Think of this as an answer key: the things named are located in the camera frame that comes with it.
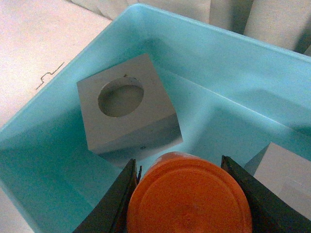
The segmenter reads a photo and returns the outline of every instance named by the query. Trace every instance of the gray box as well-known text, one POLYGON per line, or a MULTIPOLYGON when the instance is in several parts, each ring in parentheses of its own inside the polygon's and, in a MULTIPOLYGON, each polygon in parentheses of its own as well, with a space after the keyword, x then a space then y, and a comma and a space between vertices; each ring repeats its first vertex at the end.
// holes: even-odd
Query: gray box
POLYGON ((175 109, 143 54, 77 83, 88 149, 118 165, 182 142, 175 109))

